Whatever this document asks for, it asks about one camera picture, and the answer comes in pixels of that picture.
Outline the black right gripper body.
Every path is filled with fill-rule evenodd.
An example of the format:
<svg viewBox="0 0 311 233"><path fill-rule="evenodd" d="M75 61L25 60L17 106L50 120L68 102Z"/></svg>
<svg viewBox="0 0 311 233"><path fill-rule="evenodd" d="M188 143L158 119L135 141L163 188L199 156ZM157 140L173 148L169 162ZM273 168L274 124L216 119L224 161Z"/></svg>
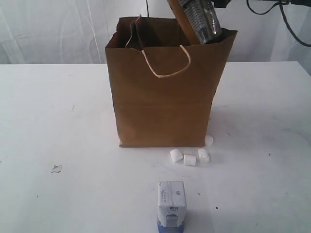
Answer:
<svg viewBox="0 0 311 233"><path fill-rule="evenodd" d="M230 0L212 0L214 7L227 7L230 3Z"/></svg>

